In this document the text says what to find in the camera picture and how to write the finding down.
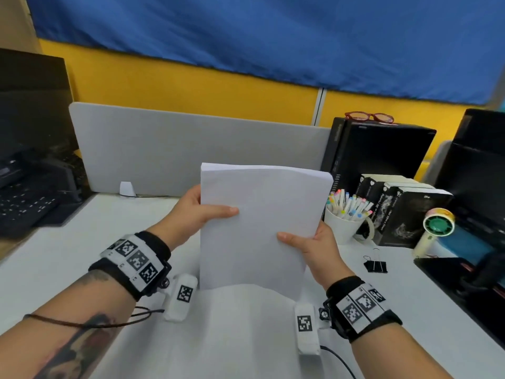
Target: arm tattoo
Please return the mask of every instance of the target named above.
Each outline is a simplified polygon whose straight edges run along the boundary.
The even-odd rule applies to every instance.
[[[97,314],[86,325],[111,325],[113,320]],[[56,352],[34,379],[81,379],[94,366],[116,336],[115,328],[80,329]]]
[[[110,279],[110,275],[101,270],[92,270],[81,276],[78,280],[72,283],[72,286],[86,286],[91,282],[105,282]]]

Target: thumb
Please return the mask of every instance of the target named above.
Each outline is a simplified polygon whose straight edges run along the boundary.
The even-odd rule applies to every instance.
[[[300,250],[303,250],[306,247],[307,241],[309,241],[308,238],[304,238],[302,236],[290,234],[287,232],[278,232],[277,239],[280,240],[282,243],[299,248]]]
[[[200,211],[205,222],[215,218],[230,218],[238,214],[237,207],[224,205],[200,205]]]

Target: glasses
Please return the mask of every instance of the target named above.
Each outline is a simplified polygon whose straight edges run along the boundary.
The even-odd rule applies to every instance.
[[[395,122],[393,116],[384,113],[369,114],[365,112],[349,112],[345,113],[345,117],[356,121],[368,121],[373,118],[374,121],[382,122],[383,124],[392,124]]]

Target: desk surface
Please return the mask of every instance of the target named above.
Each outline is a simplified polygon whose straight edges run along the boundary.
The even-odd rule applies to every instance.
[[[98,253],[125,233],[161,219],[176,198],[95,196],[63,228],[39,229],[0,264],[0,332],[84,274]],[[367,273],[363,256],[371,246],[356,241],[341,247],[348,265],[374,285],[405,328],[455,378],[504,377],[505,351],[412,263],[410,250],[382,248],[388,274]],[[171,274],[198,275],[199,235],[175,250]],[[319,307],[325,299],[310,271],[300,302]],[[151,308],[163,296],[143,298]],[[256,286],[199,292],[180,324],[150,320],[125,328],[92,378],[350,377],[332,356],[299,359],[294,346],[292,306],[280,294]],[[333,330],[321,343],[337,351],[362,377],[350,345]]]

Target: white mug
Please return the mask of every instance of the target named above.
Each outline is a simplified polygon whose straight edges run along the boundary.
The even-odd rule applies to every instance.
[[[363,222],[367,222],[368,227],[370,228],[370,234],[368,235],[367,240],[371,239],[374,236],[374,226],[370,218],[365,217],[360,221],[348,221],[346,219],[339,218],[335,214],[333,214],[328,208],[326,208],[326,212],[324,215],[324,222],[331,227],[333,231],[333,235],[335,236],[335,240],[337,241],[337,245],[346,245],[350,242],[352,236],[356,234],[356,231],[361,227]]]

